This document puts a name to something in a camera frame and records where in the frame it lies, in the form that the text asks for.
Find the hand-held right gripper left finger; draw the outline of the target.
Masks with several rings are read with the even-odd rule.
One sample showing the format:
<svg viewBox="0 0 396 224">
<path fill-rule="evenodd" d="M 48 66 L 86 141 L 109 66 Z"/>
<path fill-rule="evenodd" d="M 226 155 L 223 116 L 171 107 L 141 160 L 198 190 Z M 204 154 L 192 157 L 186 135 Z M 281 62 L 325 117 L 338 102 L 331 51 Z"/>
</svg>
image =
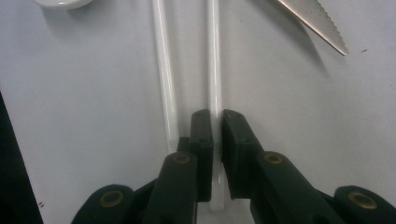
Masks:
<svg viewBox="0 0 396 224">
<path fill-rule="evenodd" d="M 214 141 L 210 111 L 202 109 L 191 115 L 189 137 L 180 137 L 177 151 L 193 154 L 197 158 L 197 201 L 211 200 Z"/>
</svg>

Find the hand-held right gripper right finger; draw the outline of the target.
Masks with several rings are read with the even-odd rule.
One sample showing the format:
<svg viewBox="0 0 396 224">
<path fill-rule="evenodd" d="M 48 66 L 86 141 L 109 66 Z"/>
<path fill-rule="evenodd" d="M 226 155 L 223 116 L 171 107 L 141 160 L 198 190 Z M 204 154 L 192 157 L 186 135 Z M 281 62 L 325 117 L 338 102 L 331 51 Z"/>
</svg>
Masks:
<svg viewBox="0 0 396 224">
<path fill-rule="evenodd" d="M 222 115 L 222 157 L 232 199 L 249 199 L 254 189 L 255 159 L 262 146 L 244 115 L 225 109 Z"/>
</svg>

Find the white chopstick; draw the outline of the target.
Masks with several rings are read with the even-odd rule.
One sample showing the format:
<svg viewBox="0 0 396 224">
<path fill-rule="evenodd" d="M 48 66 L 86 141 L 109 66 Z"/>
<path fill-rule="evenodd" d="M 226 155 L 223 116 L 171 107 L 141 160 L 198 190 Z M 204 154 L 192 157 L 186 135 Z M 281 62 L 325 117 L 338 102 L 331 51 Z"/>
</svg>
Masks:
<svg viewBox="0 0 396 224">
<path fill-rule="evenodd" d="M 212 176 L 212 198 L 209 203 L 211 211 L 224 209 L 224 177 L 221 165 L 221 66 L 219 43 L 219 0 L 207 0 L 207 34 L 208 34 L 208 102 L 211 112 L 211 125 L 214 141 L 214 165 Z"/>
<path fill-rule="evenodd" d="M 164 0 L 151 0 L 151 2 L 162 91 L 163 120 L 167 150 L 169 153 L 173 153 L 177 150 L 179 131 L 177 124 L 177 102 L 173 83 L 173 67 L 170 54 L 167 20 Z"/>
</svg>

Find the steel knife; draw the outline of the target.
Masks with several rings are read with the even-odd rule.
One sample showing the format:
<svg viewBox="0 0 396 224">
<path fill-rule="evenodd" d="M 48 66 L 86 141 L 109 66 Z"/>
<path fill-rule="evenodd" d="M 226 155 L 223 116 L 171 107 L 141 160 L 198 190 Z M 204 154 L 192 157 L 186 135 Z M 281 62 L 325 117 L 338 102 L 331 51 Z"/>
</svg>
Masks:
<svg viewBox="0 0 396 224">
<path fill-rule="evenodd" d="M 276 0 L 341 55 L 348 55 L 346 43 L 328 12 L 318 0 Z"/>
</svg>

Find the white ceramic spoon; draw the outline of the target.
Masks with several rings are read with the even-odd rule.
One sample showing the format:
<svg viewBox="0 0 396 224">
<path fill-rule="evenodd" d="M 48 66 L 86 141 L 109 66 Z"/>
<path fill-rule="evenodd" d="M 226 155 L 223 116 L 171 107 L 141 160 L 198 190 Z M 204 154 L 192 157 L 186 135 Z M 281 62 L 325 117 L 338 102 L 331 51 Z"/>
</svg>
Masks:
<svg viewBox="0 0 396 224">
<path fill-rule="evenodd" d="M 76 9 L 84 7 L 93 0 L 34 0 L 39 6 L 48 9 Z"/>
</svg>

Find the white table sheet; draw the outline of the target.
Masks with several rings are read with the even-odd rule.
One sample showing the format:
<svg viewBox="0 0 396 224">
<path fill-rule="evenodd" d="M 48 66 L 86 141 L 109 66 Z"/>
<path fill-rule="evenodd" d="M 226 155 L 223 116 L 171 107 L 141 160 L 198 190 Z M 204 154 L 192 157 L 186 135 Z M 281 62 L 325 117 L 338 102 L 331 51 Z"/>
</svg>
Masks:
<svg viewBox="0 0 396 224">
<path fill-rule="evenodd" d="M 275 0 L 221 0 L 222 102 L 316 188 L 396 205 L 396 0 L 319 0 L 341 55 Z M 0 0 L 0 93 L 44 224 L 97 189 L 137 189 L 166 156 L 150 0 L 76 10 Z"/>
</svg>

